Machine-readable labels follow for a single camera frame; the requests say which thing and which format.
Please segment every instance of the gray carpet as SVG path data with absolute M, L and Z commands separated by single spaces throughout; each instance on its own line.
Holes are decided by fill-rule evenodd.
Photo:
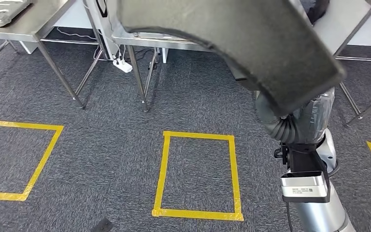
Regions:
M 76 88 L 95 47 L 47 46 Z M 344 53 L 371 55 L 371 47 L 349 47 Z M 143 74 L 150 58 L 148 53 L 139 61 Z M 343 64 L 349 76 L 345 84 L 364 109 L 371 103 L 371 63 Z M 0 120 L 65 128 L 28 199 L 0 201 L 0 232 L 86 232 L 104 217 L 114 224 L 113 232 L 289 231 L 278 179 L 285 168 L 272 157 L 278 143 L 259 124 L 253 94 L 233 80 L 221 58 L 171 50 L 149 94 L 151 109 L 144 113 L 132 73 L 102 61 L 82 91 L 88 102 L 82 111 L 40 52 L 16 54 L 5 48 L 0 54 Z M 371 152 L 366 145 L 371 115 L 344 127 L 352 117 L 337 89 L 329 127 L 342 169 L 332 181 L 357 231 L 371 232 Z M 151 216 L 165 130 L 235 136 L 244 221 Z M 25 186 L 50 135 L 0 129 L 0 190 Z M 3 144 L 9 140 L 10 145 Z M 162 207 L 232 211 L 227 144 L 173 138 Z M 301 231 L 292 210 L 295 231 Z

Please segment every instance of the black object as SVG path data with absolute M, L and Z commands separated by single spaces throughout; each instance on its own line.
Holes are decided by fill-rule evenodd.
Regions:
M 118 0 L 127 32 L 166 33 L 223 56 L 278 116 L 339 84 L 344 70 L 289 1 Z
M 113 228 L 113 223 L 107 218 L 103 218 L 90 232 L 109 232 Z
M 330 201 L 330 183 L 326 165 L 321 160 L 316 152 L 318 144 L 286 144 L 288 149 L 288 163 L 291 173 L 286 173 L 284 176 L 304 174 L 308 176 L 318 176 L 321 172 L 324 174 L 326 185 L 328 186 L 328 194 L 326 197 L 285 197 L 282 196 L 284 202 L 306 202 L 306 203 L 327 203 Z
M 100 11 L 101 17 L 107 18 L 107 16 L 109 15 L 109 13 L 107 12 L 107 2 L 106 2 L 106 0 L 103 0 L 103 2 L 104 2 L 104 5 L 106 6 L 106 8 L 104 9 L 104 11 L 100 7 L 99 0 L 96 0 L 96 4 L 97 4 L 97 7 L 98 7 L 98 9 Z
M 282 164 L 287 164 L 288 169 L 290 168 L 288 163 L 288 147 L 285 145 L 285 143 L 281 143 L 281 147 L 274 151 L 274 158 L 282 158 Z
M 307 16 L 312 25 L 325 15 L 329 2 L 330 0 L 316 0 L 315 6 L 309 9 Z

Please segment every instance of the power cord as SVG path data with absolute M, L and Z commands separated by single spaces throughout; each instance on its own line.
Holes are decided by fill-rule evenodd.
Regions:
M 292 227 L 292 222 L 291 222 L 291 213 L 289 212 L 289 203 L 286 203 L 286 215 L 288 216 L 288 225 L 289 225 L 289 230 L 291 232 L 294 232 L 294 228 Z
M 138 59 L 136 59 L 136 60 L 139 61 L 139 60 L 144 59 L 145 55 L 146 55 L 148 52 L 151 52 L 151 51 L 154 51 L 154 49 L 151 49 L 151 48 L 145 48 L 145 49 L 142 49 L 142 50 L 140 50 L 140 51 L 135 52 L 134 54 L 136 54 L 136 55 L 139 54 L 139 53 L 141 53 L 141 52 L 143 52 L 142 57 L 141 57 L 141 58 L 138 58 Z M 125 60 L 128 61 L 128 62 L 130 62 L 130 57 L 129 57 L 129 58 L 125 58 Z
M 78 37 L 81 37 L 81 38 L 83 38 L 83 37 L 87 37 L 87 38 L 90 38 L 90 39 L 92 39 L 92 40 L 96 40 L 96 38 L 90 37 L 90 36 L 88 36 L 88 35 L 79 35 L 79 34 L 76 34 L 76 33 L 74 33 L 74 34 L 68 34 L 68 33 L 64 32 L 64 31 L 61 31 L 61 30 L 59 29 L 59 27 L 56 27 L 56 30 L 59 31 L 61 34 L 64 34 L 64 35 L 68 35 L 68 36 L 78 36 Z

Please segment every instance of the black foam pad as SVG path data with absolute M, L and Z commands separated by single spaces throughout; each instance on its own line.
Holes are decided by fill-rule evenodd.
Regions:
M 343 69 L 288 0 L 119 0 L 127 32 L 166 33 L 211 49 L 286 115 L 341 82 Z

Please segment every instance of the gray case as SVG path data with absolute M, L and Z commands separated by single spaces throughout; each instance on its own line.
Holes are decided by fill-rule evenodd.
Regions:
M 10 23 L 33 0 L 0 0 L 0 27 Z

